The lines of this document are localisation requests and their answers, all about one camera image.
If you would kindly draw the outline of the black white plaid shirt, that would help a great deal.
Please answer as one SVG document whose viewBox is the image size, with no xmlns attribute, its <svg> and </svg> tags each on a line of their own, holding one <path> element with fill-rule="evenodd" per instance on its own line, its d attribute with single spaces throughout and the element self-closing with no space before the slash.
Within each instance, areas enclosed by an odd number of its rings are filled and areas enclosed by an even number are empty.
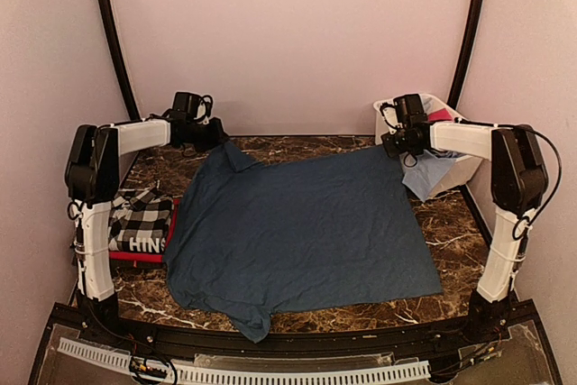
<svg viewBox="0 0 577 385">
<path fill-rule="evenodd" d="M 120 189 L 108 220 L 109 250 L 163 254 L 173 211 L 174 199 L 156 187 Z"/>
</svg>

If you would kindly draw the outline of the blue garment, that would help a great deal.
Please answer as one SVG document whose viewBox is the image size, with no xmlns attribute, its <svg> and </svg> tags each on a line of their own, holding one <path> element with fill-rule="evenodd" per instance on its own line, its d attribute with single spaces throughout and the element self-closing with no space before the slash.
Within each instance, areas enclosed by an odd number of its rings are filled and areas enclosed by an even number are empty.
<svg viewBox="0 0 577 385">
<path fill-rule="evenodd" d="M 437 294 L 402 178 L 374 146 L 267 165 L 222 144 L 180 200 L 163 256 L 169 292 L 253 342 L 276 313 Z"/>
</svg>

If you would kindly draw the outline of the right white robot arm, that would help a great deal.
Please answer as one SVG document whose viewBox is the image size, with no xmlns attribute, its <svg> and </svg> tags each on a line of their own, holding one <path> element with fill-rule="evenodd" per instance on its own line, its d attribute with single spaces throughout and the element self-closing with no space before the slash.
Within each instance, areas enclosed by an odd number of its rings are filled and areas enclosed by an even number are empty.
<svg viewBox="0 0 577 385">
<path fill-rule="evenodd" d="M 457 119 L 402 124 L 384 133 L 381 141 L 391 158 L 437 150 L 490 163 L 496 221 L 476 291 L 488 303 L 506 298 L 525 259 L 529 232 L 560 186 L 562 159 L 551 139 L 525 124 Z"/>
</svg>

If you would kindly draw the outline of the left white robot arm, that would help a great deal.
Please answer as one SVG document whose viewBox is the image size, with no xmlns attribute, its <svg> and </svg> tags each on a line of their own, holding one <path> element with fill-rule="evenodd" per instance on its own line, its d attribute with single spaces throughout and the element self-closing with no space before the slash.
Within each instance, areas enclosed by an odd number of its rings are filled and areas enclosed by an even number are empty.
<svg viewBox="0 0 577 385">
<path fill-rule="evenodd" d="M 78 289 L 103 302 L 114 295 L 109 266 L 108 219 L 120 186 L 120 158 L 150 148 L 191 144 L 208 151 L 225 142 L 222 121 L 197 124 L 184 118 L 149 118 L 123 124 L 82 124 L 65 169 L 69 217 L 75 221 Z"/>
</svg>

